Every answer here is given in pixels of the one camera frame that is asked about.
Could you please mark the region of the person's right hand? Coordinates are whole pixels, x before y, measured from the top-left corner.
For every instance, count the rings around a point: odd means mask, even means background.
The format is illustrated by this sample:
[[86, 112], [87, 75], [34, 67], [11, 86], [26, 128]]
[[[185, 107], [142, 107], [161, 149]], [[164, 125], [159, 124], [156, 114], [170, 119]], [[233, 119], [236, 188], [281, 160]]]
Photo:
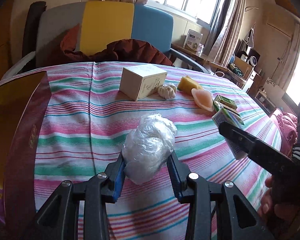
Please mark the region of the person's right hand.
[[273, 200], [273, 176], [266, 179], [265, 186], [268, 189], [260, 200], [258, 215], [273, 232], [298, 231], [300, 229], [300, 205], [275, 203], [275, 200]]

